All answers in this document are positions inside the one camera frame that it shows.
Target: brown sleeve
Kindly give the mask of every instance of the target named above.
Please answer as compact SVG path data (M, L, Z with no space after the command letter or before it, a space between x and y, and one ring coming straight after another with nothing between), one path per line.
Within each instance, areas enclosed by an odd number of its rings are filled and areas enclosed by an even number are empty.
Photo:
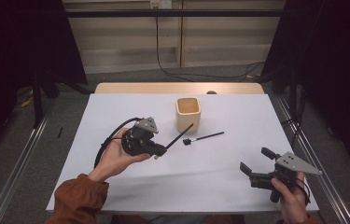
M302 224L319 224L319 222L314 216L308 214L308 220L302 222Z
M50 223L97 223L96 212L107 198L108 184L89 180L86 175L64 181L55 190L55 205Z

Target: wooden container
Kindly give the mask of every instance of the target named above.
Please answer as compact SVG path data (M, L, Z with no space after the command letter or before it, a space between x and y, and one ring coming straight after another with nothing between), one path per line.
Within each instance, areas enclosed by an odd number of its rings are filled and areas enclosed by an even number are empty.
M179 98L175 102L177 130L181 133L190 126L189 132L198 130L201 120L201 106L195 97Z

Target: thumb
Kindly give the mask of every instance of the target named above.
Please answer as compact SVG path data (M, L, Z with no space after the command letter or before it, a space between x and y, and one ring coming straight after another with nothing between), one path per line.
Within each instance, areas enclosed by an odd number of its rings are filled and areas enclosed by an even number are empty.
M272 178L271 183L273 184L274 188L276 188L277 190L279 190L279 192L282 193L283 197L285 198L285 201L289 200L293 196L293 194L290 192L287 186L277 178Z
M133 162L140 162L148 160L151 156L148 153L139 154L137 156L133 156Z

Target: black curtain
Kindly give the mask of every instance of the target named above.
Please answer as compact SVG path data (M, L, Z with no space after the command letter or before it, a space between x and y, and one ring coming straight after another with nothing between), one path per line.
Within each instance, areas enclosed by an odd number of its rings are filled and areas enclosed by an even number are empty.
M0 129L36 73L87 83L61 0L0 0Z
M280 92L295 71L350 155L350 1L287 0L285 10L310 13L280 20L261 76Z

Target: table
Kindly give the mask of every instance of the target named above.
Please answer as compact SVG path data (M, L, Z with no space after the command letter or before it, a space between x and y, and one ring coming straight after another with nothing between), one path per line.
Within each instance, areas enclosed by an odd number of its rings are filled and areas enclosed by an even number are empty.
M207 95L208 91L221 94ZM121 123L117 119L155 113L157 126L163 127L163 131L153 140L163 145L169 143L178 135L174 128L175 99L183 96L197 96L202 105L200 129L188 137L221 129L225 129L225 134L189 147L177 143L159 160L138 163L121 175L110 177L109 203L103 211L116 214L279 211L279 204L269 201L271 192L252 189L248 177L239 170L240 161L244 160L253 164L256 171L269 173L274 162L264 158L260 149L272 147L279 154L291 150L270 99L255 83L100 84L90 97L58 185L91 169L94 159L91 151ZM311 201L309 211L318 210L313 195ZM52 208L53 198L47 209Z

